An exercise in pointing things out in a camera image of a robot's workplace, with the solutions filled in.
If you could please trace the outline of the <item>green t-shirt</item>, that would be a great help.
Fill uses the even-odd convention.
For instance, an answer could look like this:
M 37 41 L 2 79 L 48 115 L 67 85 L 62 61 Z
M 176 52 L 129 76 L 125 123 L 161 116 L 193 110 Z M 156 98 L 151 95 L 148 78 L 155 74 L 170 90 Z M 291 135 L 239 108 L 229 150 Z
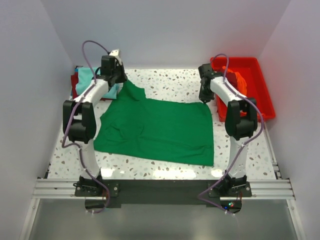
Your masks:
M 209 107 L 147 98 L 124 83 L 100 117 L 94 149 L 102 153 L 173 163 L 213 166 L 214 131 Z

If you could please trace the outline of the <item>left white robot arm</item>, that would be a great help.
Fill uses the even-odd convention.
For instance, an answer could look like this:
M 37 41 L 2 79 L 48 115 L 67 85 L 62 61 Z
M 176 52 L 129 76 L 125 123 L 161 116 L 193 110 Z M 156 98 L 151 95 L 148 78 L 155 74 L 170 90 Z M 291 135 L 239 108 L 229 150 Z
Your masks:
M 89 86 L 78 97 L 66 100 L 62 107 L 62 147 L 78 147 L 81 174 L 74 185 L 77 196 L 105 196 L 101 169 L 95 156 L 94 137 L 97 132 L 95 106 L 115 84 L 127 81 L 127 75 L 116 49 L 101 57 L 100 74 L 93 72 Z

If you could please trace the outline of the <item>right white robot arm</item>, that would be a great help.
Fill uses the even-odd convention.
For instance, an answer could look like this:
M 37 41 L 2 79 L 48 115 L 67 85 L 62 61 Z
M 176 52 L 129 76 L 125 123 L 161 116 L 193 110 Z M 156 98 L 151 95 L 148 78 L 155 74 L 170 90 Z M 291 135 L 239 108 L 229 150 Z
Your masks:
M 209 63 L 199 66 L 198 72 L 199 99 L 207 104 L 217 95 L 227 107 L 224 126 L 230 138 L 229 163 L 222 180 L 211 189 L 220 196 L 233 197 L 247 184 L 248 144 L 258 128 L 256 100 L 236 90 Z

